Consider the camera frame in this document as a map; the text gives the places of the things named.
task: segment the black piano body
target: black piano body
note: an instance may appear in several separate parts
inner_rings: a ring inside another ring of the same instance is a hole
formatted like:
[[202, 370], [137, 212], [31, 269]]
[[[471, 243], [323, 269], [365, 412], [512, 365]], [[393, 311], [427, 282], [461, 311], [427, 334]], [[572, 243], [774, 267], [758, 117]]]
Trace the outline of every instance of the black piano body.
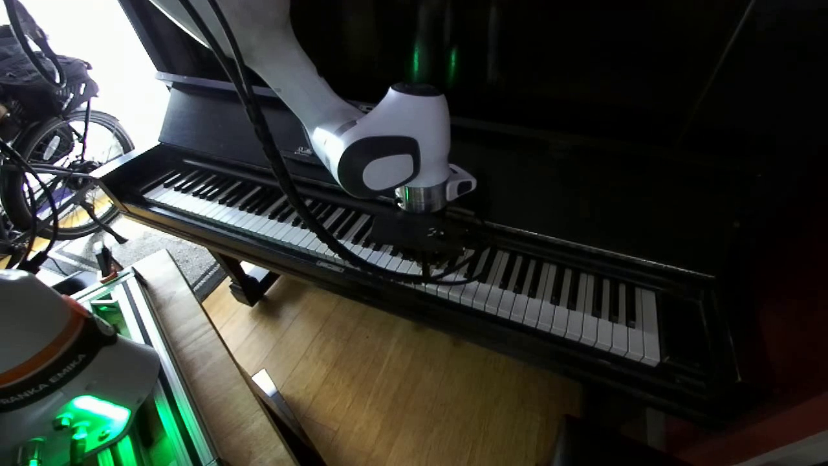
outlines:
[[[155, 62], [197, 54], [173, 31], [153, 31], [147, 8], [122, 5]], [[735, 88], [763, 91], [745, 88], [750, 52], [763, 44], [750, 31], [766, 34], [763, 21], [779, 10], [753, 3], [712, 10], [719, 34], [706, 34], [701, 49], [714, 52], [681, 67], [696, 80], [673, 104], [657, 96], [642, 106], [593, 101], [525, 122], [536, 106], [497, 122], [497, 111], [533, 101], [507, 101], [502, 88], [489, 88], [502, 109], [481, 109], [474, 93], [455, 93], [450, 158], [479, 176], [479, 192], [453, 205], [445, 225], [476, 251], [458, 272], [476, 274], [468, 285], [378, 280], [318, 243], [285, 202], [233, 91], [204, 70], [160, 67], [171, 106], [158, 145], [106, 166], [101, 179], [127, 215], [223, 256], [313, 280], [686, 419], [727, 422], [761, 394], [745, 282], [768, 205], [781, 199], [766, 173], [779, 150], [768, 150], [768, 140], [784, 135], [763, 124], [784, 109], [756, 117], [753, 106], [743, 109], [745, 96], [732, 96]], [[505, 13], [512, 16], [528, 21], [520, 8]], [[373, 238], [378, 220], [398, 215], [393, 205], [344, 197], [308, 155], [298, 119], [267, 91], [261, 106], [311, 212], [360, 256], [417, 269]]]

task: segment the upright piano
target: upright piano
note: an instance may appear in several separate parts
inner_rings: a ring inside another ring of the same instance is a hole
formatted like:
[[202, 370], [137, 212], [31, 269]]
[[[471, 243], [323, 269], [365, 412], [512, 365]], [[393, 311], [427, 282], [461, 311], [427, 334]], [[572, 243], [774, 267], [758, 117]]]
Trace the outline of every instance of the upright piano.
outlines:
[[[122, 5], [171, 88], [158, 145], [101, 171], [122, 212], [693, 422], [727, 422], [761, 394], [748, 277], [784, 205], [776, 83], [797, 80], [758, 80], [756, 57], [810, 39], [781, 5], [295, 3], [303, 47], [354, 104], [396, 80], [445, 88], [450, 158], [479, 179], [437, 223], [461, 241], [455, 285], [386, 280], [321, 243], [212, 57], [147, 3]], [[347, 197], [300, 122], [256, 91], [311, 215], [352, 254], [419, 272], [375, 236], [409, 228], [393, 199]]]

